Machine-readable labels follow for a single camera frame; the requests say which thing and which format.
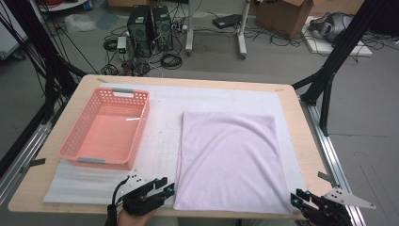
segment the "pink plastic basket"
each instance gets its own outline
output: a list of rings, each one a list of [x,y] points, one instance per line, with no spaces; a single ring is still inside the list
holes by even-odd
[[[76,166],[131,170],[150,112],[144,90],[97,88],[58,151]]]

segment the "table top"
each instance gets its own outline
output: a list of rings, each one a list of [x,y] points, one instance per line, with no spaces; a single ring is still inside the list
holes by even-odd
[[[126,77],[109,75],[87,75],[80,82],[69,103],[62,112],[51,134],[41,148],[37,159],[45,158],[46,163],[32,167],[8,204],[15,212],[36,213],[88,213],[105,214],[106,205],[44,203],[43,199],[53,181],[59,159],[56,156],[64,139],[71,131],[73,123],[83,109],[90,93],[102,83],[136,84],[150,86],[168,86],[208,89],[240,89],[276,92],[284,112],[290,137],[293,142],[298,164],[308,190],[316,195],[324,195],[331,185],[318,178],[317,172],[326,172],[311,129],[305,119],[294,89],[290,85],[242,83],[209,80],[168,79],[149,77]],[[292,218],[303,219],[300,214],[279,216],[256,213],[233,213],[224,211],[176,211],[172,208],[160,208],[157,216],[208,217],[208,218]]]

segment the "black headphones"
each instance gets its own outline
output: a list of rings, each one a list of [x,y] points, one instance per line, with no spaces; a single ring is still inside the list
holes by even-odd
[[[349,26],[352,18],[342,12],[327,12],[323,17],[311,20],[310,31],[317,31],[326,40],[333,43]]]

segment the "white towel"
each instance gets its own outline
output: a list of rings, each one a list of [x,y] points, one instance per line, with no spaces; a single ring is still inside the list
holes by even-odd
[[[292,214],[274,117],[184,112],[174,209]]]

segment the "floor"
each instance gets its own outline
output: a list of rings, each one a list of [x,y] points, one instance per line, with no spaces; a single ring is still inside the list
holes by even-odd
[[[70,34],[96,71],[105,62],[104,37],[127,22],[123,13],[105,7],[85,12],[80,8],[57,14],[86,13],[98,28]],[[212,15],[196,19],[196,23],[212,27]],[[248,18],[253,27],[254,18]],[[93,73],[65,36],[66,50],[73,65]],[[293,84],[315,72],[325,62],[324,56],[311,54],[305,43],[294,47],[285,40],[270,42],[270,36],[247,38],[247,58],[242,60],[235,36],[212,32],[196,34],[194,52],[181,52],[183,66],[175,71],[160,69],[150,77],[243,81],[256,83]],[[399,50],[385,46],[372,49],[372,57],[348,58],[335,77],[328,131],[340,158],[346,177],[355,195],[374,203],[376,210],[362,209],[367,225],[397,225],[399,222]],[[43,103],[42,91],[29,60],[9,58],[0,61],[0,157],[24,130]],[[302,94],[306,88],[299,89]],[[101,225],[105,216],[98,215],[37,215],[10,213],[7,204],[0,207],[5,225]],[[233,220],[215,221],[214,225],[232,225]],[[203,225],[201,220],[181,219],[182,225]]]

